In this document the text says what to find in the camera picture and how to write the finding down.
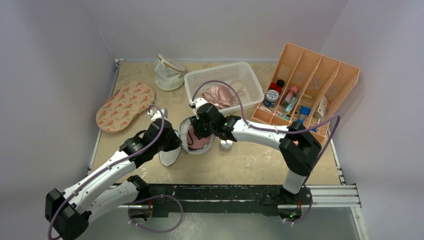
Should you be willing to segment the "dark pink black-strap bra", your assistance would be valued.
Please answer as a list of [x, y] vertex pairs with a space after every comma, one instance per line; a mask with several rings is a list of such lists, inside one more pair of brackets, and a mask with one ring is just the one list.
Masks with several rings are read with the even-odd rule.
[[211, 136], [198, 139], [192, 126], [188, 129], [186, 139], [190, 151], [202, 150], [211, 142]]

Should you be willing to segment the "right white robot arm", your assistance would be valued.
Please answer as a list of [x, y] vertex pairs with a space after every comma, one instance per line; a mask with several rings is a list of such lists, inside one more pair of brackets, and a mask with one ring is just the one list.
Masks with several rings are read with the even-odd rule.
[[301, 123], [266, 125], [236, 115], [224, 116], [202, 98], [189, 105], [194, 112], [190, 122], [198, 139], [214, 135], [224, 141], [255, 143], [280, 151], [288, 167], [280, 196], [288, 204], [300, 198], [300, 190], [322, 150], [320, 142]]

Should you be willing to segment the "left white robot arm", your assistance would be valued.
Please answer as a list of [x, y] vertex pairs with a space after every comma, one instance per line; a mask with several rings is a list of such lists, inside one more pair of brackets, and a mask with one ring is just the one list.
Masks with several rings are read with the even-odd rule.
[[75, 240], [100, 216], [123, 204], [150, 204], [165, 194], [154, 194], [140, 176], [132, 175], [111, 188], [121, 177], [133, 172], [162, 152], [181, 146], [172, 124], [166, 118], [152, 120], [146, 130], [128, 138], [100, 168], [74, 185], [52, 189], [46, 194], [44, 216], [49, 222], [47, 238]]

